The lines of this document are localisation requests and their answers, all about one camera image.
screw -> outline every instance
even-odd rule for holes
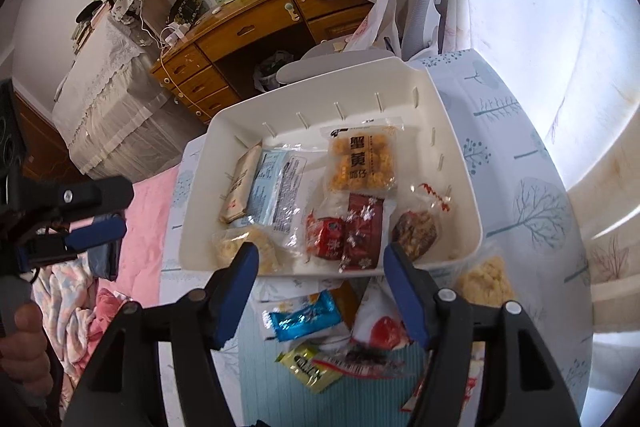
[[[196,288],[188,293],[189,300],[193,302],[202,301],[206,296],[207,292],[201,288]]]
[[[438,292],[438,297],[440,297],[441,301],[453,302],[456,300],[456,293],[449,288],[443,288]]]
[[[125,314],[131,315],[138,311],[138,303],[137,302],[128,302],[123,307],[122,310]]]
[[[520,306],[516,301],[509,301],[504,305],[504,309],[507,310],[511,315],[520,315],[522,306]]]

curtain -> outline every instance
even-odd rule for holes
[[[446,4],[442,51],[481,53],[517,97],[558,168],[588,253],[595,330],[640,330],[638,0]],[[620,354],[613,338],[628,342],[612,334],[594,338],[594,372],[612,360],[611,353]],[[635,373],[636,359],[628,363]],[[607,378],[591,378],[612,382],[619,373],[609,365]],[[627,377],[607,393],[619,396]],[[603,407],[610,410],[615,399],[608,399]]]

blue snack wrapper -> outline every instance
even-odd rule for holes
[[[342,321],[338,306],[327,290],[320,292],[316,302],[297,312],[271,312],[269,316],[276,338],[281,342],[293,341]]]

white plastic basket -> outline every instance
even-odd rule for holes
[[[218,214],[229,188],[229,174],[246,151],[244,144],[300,143],[326,147],[320,128],[345,127],[376,118],[400,116],[398,183],[428,182],[438,192],[450,186],[454,204],[442,238],[420,259],[420,268],[446,267],[468,260],[482,240],[476,198],[462,151],[427,71],[390,57],[322,74],[267,92],[220,111],[209,124],[196,170],[180,239],[183,269],[213,271],[211,235],[225,228]],[[338,264],[301,256],[277,276],[364,277],[378,268],[338,273]]]

human hand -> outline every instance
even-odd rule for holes
[[[0,339],[0,369],[24,385],[28,393],[47,396],[53,389],[47,337],[42,330],[42,312],[36,303],[15,312],[15,333]]]

